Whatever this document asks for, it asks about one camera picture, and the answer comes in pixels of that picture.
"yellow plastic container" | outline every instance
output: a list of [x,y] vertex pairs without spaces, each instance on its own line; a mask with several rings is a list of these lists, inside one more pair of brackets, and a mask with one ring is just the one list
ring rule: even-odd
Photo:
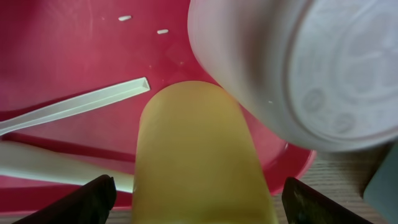
[[238,103],[182,82],[156,94],[139,129],[132,223],[277,223]]

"utensil handle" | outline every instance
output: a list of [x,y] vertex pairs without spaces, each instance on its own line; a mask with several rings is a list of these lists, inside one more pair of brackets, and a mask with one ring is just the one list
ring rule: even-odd
[[0,136],[17,129],[27,128],[29,126],[47,123],[97,109],[149,90],[149,84],[144,77],[76,96],[16,118],[0,122]]
[[116,189],[132,193],[134,176],[61,156],[57,152],[18,142],[0,142],[0,175],[32,180],[85,185],[108,174]]

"red surface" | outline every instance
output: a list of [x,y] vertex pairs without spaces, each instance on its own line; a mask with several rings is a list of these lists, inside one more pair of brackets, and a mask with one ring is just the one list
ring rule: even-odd
[[[5,139],[58,152],[134,162],[139,117],[159,90],[214,80],[199,66],[187,34],[188,0],[0,1],[0,119],[91,90],[147,77],[152,90],[87,113],[18,130]],[[119,16],[132,19],[118,21]],[[168,34],[158,35],[159,29]],[[247,111],[270,191],[299,177],[315,153],[289,146]],[[0,177],[0,213],[29,212],[76,189]],[[117,208],[131,196],[120,193]]]

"wooden surface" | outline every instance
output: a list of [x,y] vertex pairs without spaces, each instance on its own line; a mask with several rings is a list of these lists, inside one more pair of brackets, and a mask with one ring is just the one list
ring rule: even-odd
[[[387,147],[339,154],[319,153],[301,181],[370,222],[387,223],[361,198],[386,152]],[[274,203],[280,223],[287,223],[280,195],[274,197]],[[20,218],[2,217],[0,224],[12,223]],[[107,223],[130,224],[130,212],[112,212]]]

